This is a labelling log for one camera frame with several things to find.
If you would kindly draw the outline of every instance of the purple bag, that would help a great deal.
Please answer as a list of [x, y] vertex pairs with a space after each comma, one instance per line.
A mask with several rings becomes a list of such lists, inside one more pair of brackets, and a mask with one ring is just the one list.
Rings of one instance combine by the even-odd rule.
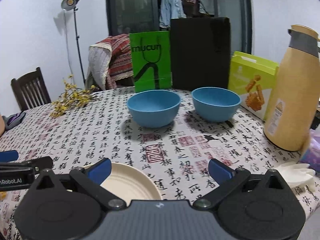
[[320, 131], [310, 129], [310, 145], [300, 159], [301, 163], [310, 164], [311, 169], [320, 172]]

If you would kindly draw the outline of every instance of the plate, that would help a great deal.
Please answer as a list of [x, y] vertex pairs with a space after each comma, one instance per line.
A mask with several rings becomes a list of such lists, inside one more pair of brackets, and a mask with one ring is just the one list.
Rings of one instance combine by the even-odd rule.
[[110, 176], [101, 187], [122, 198], [129, 206], [131, 200], [162, 200], [160, 191], [142, 171], [122, 163], [113, 163]]

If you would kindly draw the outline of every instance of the table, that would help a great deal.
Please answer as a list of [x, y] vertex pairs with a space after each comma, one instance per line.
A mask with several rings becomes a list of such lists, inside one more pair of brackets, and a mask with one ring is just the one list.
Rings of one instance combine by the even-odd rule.
[[[49, 117], [51, 105], [26, 111], [23, 122], [0, 138], [0, 151], [17, 150], [19, 160], [51, 156], [55, 173], [97, 162], [103, 157], [142, 170], [159, 188], [164, 199], [191, 202], [218, 187], [207, 174], [215, 157], [235, 169], [251, 173], [287, 161], [298, 161], [298, 152], [286, 152], [263, 134], [263, 122], [239, 108], [229, 122], [207, 123], [193, 107], [189, 91], [174, 90], [181, 97], [174, 122], [159, 129], [138, 126], [126, 107], [134, 88], [96, 93], [97, 100], [57, 119]], [[20, 239], [13, 220], [14, 210], [26, 190], [7, 193], [0, 202], [1, 231], [7, 239]], [[320, 179], [316, 191], [293, 189], [308, 217], [319, 205]]]

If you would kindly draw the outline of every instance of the wooden chair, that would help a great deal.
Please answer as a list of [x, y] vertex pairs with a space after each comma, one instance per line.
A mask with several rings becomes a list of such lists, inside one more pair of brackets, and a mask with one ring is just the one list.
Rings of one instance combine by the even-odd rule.
[[34, 72], [12, 79], [11, 86], [21, 111], [51, 102], [39, 67]]

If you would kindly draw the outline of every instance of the bowl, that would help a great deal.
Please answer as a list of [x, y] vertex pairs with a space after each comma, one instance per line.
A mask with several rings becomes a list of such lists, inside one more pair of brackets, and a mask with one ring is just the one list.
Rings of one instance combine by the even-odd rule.
[[127, 101], [133, 120], [142, 127], [158, 128], [168, 125], [178, 113], [180, 97], [167, 90], [138, 93]]
[[192, 100], [197, 114], [209, 122], [227, 121], [241, 103], [241, 98], [236, 93], [215, 87], [193, 90]]

